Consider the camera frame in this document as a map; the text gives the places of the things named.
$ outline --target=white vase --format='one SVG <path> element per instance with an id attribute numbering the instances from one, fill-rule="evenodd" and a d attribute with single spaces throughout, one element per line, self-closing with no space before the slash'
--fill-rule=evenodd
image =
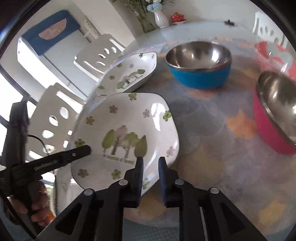
<path id="1" fill-rule="evenodd" d="M 160 9 L 154 9 L 152 11 L 155 16 L 156 25 L 160 28 L 166 28 L 170 25 L 168 18 L 161 12 Z"/>

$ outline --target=orange object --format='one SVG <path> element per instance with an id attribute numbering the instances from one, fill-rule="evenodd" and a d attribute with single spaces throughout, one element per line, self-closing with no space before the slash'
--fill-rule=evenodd
<path id="1" fill-rule="evenodd" d="M 186 20 L 186 19 L 184 19 L 184 15 L 178 14 L 178 12 L 175 12 L 174 15 L 172 15 L 170 17 L 170 19 L 172 20 L 173 23 L 175 23 L 175 22 L 182 22 L 182 21 L 185 21 Z"/>

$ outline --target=blue bowl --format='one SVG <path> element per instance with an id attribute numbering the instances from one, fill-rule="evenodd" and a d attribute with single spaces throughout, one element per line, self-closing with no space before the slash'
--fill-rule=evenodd
<path id="1" fill-rule="evenodd" d="M 165 61 L 174 77 L 187 87 L 211 89 L 226 82 L 231 53 L 214 42 L 189 42 L 171 49 Z"/>

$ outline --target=white plastic chair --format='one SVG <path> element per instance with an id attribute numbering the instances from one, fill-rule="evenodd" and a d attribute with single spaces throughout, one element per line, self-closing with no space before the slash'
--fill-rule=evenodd
<path id="1" fill-rule="evenodd" d="M 75 56 L 74 64 L 98 82 L 124 49 L 112 35 L 103 34 Z"/>
<path id="2" fill-rule="evenodd" d="M 255 24 L 253 33 L 265 41 L 279 44 L 283 48 L 287 47 L 288 39 L 279 27 L 264 13 L 255 13 Z"/>
<path id="3" fill-rule="evenodd" d="M 49 86 L 30 119 L 28 134 L 39 137 L 45 145 L 53 146 L 54 148 L 49 147 L 48 149 L 50 154 L 64 151 L 72 134 L 77 112 L 81 111 L 83 104 L 82 99 L 60 84 Z M 47 155 L 40 141 L 31 137 L 28 137 L 26 154 L 27 161 Z"/>

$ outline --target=bowl rim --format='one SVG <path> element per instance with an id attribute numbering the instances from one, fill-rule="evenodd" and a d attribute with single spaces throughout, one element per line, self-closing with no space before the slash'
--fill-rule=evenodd
<path id="1" fill-rule="evenodd" d="M 197 42 L 198 42 L 198 43 L 211 43 L 211 44 L 218 45 L 218 46 L 222 47 L 223 49 L 225 49 L 225 50 L 227 50 L 227 51 L 229 52 L 229 54 L 230 54 L 230 58 L 229 58 L 229 60 L 228 60 L 228 61 L 225 61 L 224 63 L 222 63 L 222 64 L 220 64 L 220 65 L 217 65 L 217 66 L 215 66 L 215 67 L 209 67 L 209 68 L 197 68 L 197 69 L 188 68 L 188 67 L 179 67 L 179 66 L 173 65 L 173 64 L 171 64 L 171 63 L 168 62 L 168 60 L 167 60 L 167 56 L 168 56 L 168 54 L 169 54 L 174 48 L 176 48 L 176 47 L 178 47 L 178 46 L 180 46 L 180 45 L 183 45 L 183 44 L 197 43 Z M 177 46 L 171 48 L 171 49 L 166 53 L 166 55 L 165 55 L 165 62 L 166 62 L 166 64 L 167 64 L 169 67 L 171 67 L 171 68 L 173 68 L 173 69 L 176 69 L 176 70 L 183 70 L 183 71 L 186 71 L 186 72 L 212 72 L 212 71 L 216 71 L 216 70 L 218 70 L 218 69 L 224 68 L 224 67 L 226 67 L 226 66 L 228 66 L 228 65 L 231 65 L 231 63 L 232 63 L 232 54 L 231 54 L 230 50 L 229 50 L 228 48 L 226 48 L 224 45 L 219 44 L 219 43 L 214 42 L 214 41 L 191 41 L 191 42 L 185 42 L 185 43 L 179 44 L 179 45 L 177 45 Z"/>
<path id="2" fill-rule="evenodd" d="M 293 148 L 295 148 L 296 149 L 296 143 L 295 142 L 293 142 L 292 141 L 292 139 L 282 130 L 282 128 L 279 126 L 279 124 L 278 124 L 278 122 L 276 121 L 276 118 L 274 117 L 274 115 L 272 114 L 272 112 L 270 111 L 270 109 L 269 109 L 269 107 L 268 107 L 268 105 L 267 105 L 267 103 L 266 103 L 266 101 L 265 101 L 265 99 L 264 99 L 264 97 L 263 97 L 263 92 L 261 91 L 261 89 L 260 89 L 260 85 L 259 85 L 259 80 L 260 80 L 260 78 L 261 78 L 261 76 L 263 75 L 263 74 L 266 74 L 266 73 L 268 73 L 268 74 L 276 74 L 276 75 L 278 75 L 278 76 L 281 76 L 281 77 L 284 77 L 284 78 L 286 78 L 286 79 L 288 79 L 288 80 L 290 80 L 295 86 L 296 86 L 296 84 L 289 78 L 289 77 L 287 77 L 286 75 L 284 75 L 284 74 L 281 74 L 281 73 L 276 73 L 276 72 L 272 72 L 272 71 L 264 71 L 264 72 L 262 72 L 262 73 L 260 73 L 260 75 L 259 75 L 259 77 L 258 77 L 258 79 L 257 79 L 257 81 L 256 81 L 256 93 L 257 93 L 257 95 L 258 95 L 258 97 L 259 97 L 259 100 L 260 100 L 260 102 L 261 102 L 261 104 L 262 104 L 262 106 L 263 106 L 263 109 L 265 110 L 265 113 L 267 114 L 267 116 L 268 116 L 268 119 L 271 121 L 271 123 L 272 123 L 272 125 L 274 126 L 274 128 L 276 129 L 276 131 L 280 134 L 280 136 L 288 143 L 288 144 L 290 144 L 290 146 L 292 146 Z"/>

